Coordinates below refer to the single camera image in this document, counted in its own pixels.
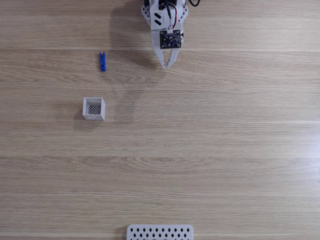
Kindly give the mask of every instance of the circuit board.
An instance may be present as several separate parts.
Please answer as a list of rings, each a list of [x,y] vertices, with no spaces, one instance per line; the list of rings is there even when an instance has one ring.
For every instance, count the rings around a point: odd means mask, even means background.
[[[173,30],[173,33],[160,31],[160,48],[177,49],[181,48],[180,30]]]

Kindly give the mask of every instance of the clothespin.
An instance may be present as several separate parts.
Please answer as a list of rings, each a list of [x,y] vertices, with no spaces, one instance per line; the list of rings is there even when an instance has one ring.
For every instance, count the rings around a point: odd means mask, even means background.
[[[105,72],[107,70],[105,52],[103,52],[103,54],[100,52],[100,65],[101,65],[101,72]]]

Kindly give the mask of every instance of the perforated panel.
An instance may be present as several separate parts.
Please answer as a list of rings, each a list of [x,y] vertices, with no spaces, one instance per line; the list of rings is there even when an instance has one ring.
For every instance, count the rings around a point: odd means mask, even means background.
[[[101,113],[101,105],[95,104],[89,106],[90,115],[99,115]]]
[[[193,240],[194,230],[184,224],[132,224],[126,240]]]

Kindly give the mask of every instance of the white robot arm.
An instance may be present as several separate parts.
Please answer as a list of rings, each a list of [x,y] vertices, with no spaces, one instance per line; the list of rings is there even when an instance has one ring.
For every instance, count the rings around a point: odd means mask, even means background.
[[[186,0],[146,0],[141,12],[151,28],[152,48],[157,58],[163,69],[170,68],[184,43],[182,24],[189,13]],[[164,49],[171,49],[167,63],[164,60]]]

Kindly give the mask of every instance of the small white container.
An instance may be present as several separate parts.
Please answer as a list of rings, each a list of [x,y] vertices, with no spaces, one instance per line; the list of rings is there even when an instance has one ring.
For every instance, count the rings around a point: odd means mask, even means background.
[[[84,97],[82,115],[86,120],[104,121],[106,104],[102,97]]]
[[[132,224],[126,240],[194,240],[194,229],[184,224]]]

